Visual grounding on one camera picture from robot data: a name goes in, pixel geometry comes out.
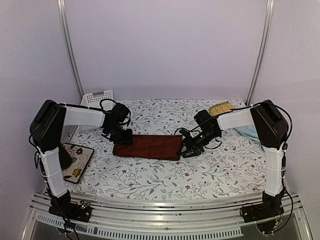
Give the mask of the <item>dark red towel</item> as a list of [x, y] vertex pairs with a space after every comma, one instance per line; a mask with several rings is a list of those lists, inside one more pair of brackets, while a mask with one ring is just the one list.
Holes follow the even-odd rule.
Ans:
[[116, 143], [112, 153], [122, 158], [178, 161], [181, 135], [133, 135], [131, 144]]

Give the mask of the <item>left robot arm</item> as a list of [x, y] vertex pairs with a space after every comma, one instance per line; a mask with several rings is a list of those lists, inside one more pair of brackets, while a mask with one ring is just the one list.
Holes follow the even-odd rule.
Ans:
[[50, 193], [58, 199], [55, 209], [63, 216], [74, 213], [74, 205], [63, 198], [67, 196], [62, 167], [61, 137], [65, 126], [89, 126], [102, 129], [103, 136], [114, 144], [132, 144], [133, 131], [128, 126], [131, 111], [116, 102], [112, 109], [87, 107], [83, 105], [57, 103], [47, 99], [34, 117], [29, 127], [29, 139], [40, 154]]

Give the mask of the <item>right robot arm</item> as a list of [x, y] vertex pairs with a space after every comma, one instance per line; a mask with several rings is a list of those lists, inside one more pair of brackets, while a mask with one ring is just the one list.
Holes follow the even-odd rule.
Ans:
[[183, 136], [178, 155], [183, 158], [197, 157], [213, 139], [221, 137], [223, 131], [254, 127], [266, 155], [266, 185], [258, 213], [262, 218], [269, 218], [278, 210], [278, 203], [285, 194], [285, 152], [292, 132], [292, 120], [286, 120], [284, 113], [283, 108], [269, 99], [251, 106], [232, 108], [215, 116], [207, 110], [201, 110], [194, 117], [201, 129], [199, 134], [192, 136], [190, 130], [178, 130]]

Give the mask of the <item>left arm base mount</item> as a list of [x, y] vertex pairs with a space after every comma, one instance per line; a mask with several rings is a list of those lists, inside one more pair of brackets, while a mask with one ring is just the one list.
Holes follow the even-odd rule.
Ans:
[[65, 219], [88, 223], [92, 210], [93, 208], [83, 200], [78, 203], [60, 203], [51, 200], [48, 212]]

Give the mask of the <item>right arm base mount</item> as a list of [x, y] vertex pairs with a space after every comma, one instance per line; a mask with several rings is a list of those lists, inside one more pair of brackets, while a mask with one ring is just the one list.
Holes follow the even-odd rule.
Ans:
[[273, 200], [266, 200], [259, 204], [244, 204], [239, 210], [245, 223], [281, 216], [284, 212], [281, 201], [275, 202]]

